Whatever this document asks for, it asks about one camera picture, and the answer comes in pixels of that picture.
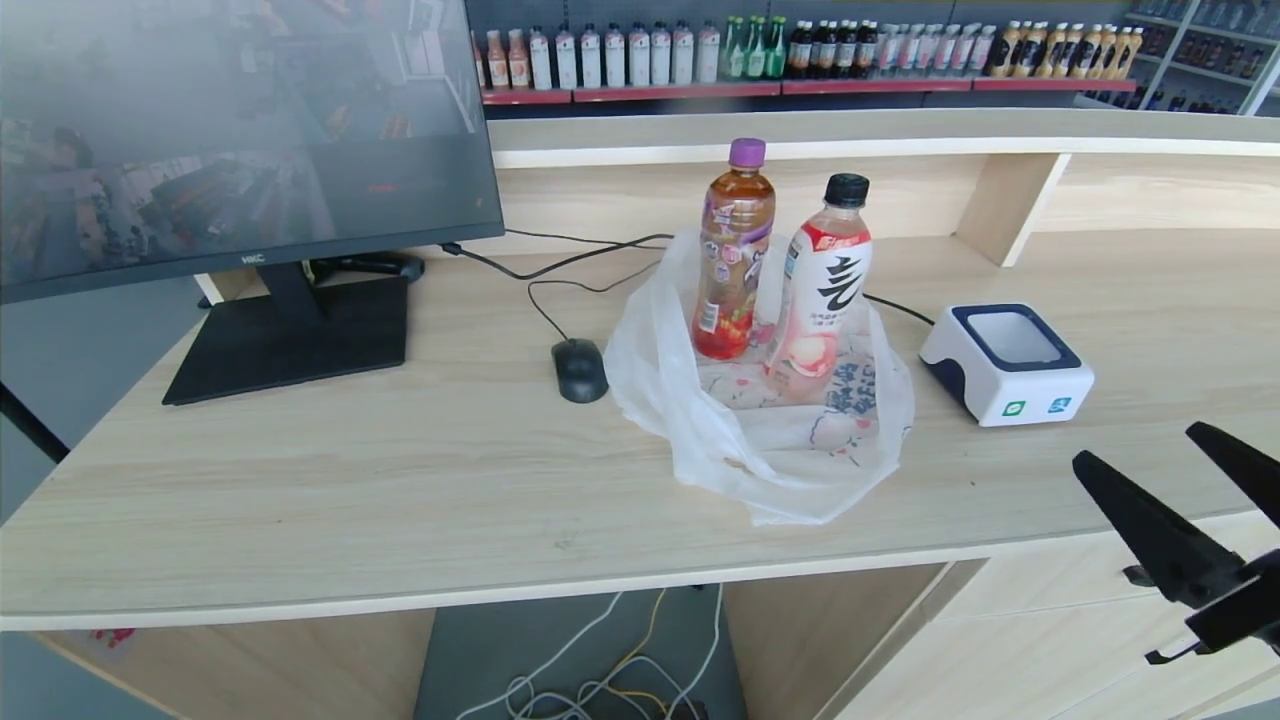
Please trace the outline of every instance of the white plastic bag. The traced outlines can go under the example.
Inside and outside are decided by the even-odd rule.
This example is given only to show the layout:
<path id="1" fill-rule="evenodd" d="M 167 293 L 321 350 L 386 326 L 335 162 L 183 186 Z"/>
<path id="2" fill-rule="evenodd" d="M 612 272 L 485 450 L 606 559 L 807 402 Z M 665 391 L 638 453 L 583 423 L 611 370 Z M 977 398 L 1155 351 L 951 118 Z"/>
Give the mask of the white plastic bag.
<path id="1" fill-rule="evenodd" d="M 783 405 L 767 388 L 762 363 L 782 305 L 788 242 L 771 238 L 741 357 L 722 363 L 694 352 L 696 231 L 671 241 L 627 299 L 604 351 L 613 400 L 671 442 L 676 478 L 741 500 L 756 525 L 822 524 L 851 507 L 897 469 L 915 416 L 910 374 L 861 297 L 845 319 L 827 405 Z"/>

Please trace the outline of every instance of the black mouse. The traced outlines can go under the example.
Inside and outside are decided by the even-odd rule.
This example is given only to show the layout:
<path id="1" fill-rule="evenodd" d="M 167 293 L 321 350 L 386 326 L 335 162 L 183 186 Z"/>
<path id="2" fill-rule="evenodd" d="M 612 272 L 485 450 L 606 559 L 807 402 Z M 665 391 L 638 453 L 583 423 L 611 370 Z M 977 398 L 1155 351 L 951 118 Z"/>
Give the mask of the black mouse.
<path id="1" fill-rule="evenodd" d="M 552 347 L 556 380 L 561 396 L 570 402 L 595 402 L 609 392 L 604 377 L 604 356 L 589 340 L 570 338 Z"/>

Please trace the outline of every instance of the red shelf edge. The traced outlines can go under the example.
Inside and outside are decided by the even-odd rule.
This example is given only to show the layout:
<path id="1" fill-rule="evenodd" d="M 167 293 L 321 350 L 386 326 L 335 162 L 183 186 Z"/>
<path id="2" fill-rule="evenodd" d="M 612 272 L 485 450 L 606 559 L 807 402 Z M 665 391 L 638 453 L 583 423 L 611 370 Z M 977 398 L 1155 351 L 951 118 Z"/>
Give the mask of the red shelf edge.
<path id="1" fill-rule="evenodd" d="M 1080 78 L 1001 78 L 979 77 L 974 78 L 974 90 L 1012 90 L 1012 91 L 1079 91 L 1079 90 L 1116 90 L 1120 92 L 1133 92 L 1138 87 L 1135 79 L 1080 79 Z"/>
<path id="2" fill-rule="evenodd" d="M 480 97 L 485 105 L 568 105 L 573 101 L 568 90 L 484 90 Z"/>
<path id="3" fill-rule="evenodd" d="M 626 100 L 685 100 L 690 97 L 769 97 L 781 95 L 777 82 L 664 85 L 650 87 L 593 87 L 573 91 L 573 102 Z"/>
<path id="4" fill-rule="evenodd" d="M 902 79 L 788 79 L 782 81 L 783 95 L 855 95 L 859 92 L 966 92 L 969 78 L 902 78 Z"/>

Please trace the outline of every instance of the security camera footage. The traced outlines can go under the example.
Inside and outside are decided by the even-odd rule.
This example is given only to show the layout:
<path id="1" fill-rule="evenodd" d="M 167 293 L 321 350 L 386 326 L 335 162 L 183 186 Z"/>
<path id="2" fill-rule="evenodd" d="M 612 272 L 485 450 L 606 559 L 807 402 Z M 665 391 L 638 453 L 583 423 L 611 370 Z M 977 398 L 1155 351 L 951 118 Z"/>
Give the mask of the security camera footage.
<path id="1" fill-rule="evenodd" d="M 0 14 L 6 288 L 498 218 L 461 0 Z"/>

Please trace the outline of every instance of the black pole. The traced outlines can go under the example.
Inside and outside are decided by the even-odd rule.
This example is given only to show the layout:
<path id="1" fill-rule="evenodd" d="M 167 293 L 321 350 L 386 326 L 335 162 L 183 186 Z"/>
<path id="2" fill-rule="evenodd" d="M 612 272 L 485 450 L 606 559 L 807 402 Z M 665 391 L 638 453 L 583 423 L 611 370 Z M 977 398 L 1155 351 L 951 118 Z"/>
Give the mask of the black pole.
<path id="1" fill-rule="evenodd" d="M 58 439 L 54 430 L 50 430 L 49 425 L 41 423 L 40 418 L 28 410 L 17 396 L 9 392 L 9 386 L 3 382 L 0 382 L 0 414 L 17 425 L 22 430 L 22 434 L 27 436 L 27 439 L 35 443 L 45 454 L 45 457 L 52 460 L 55 465 L 61 462 L 70 452 L 63 445 L 63 441 Z"/>

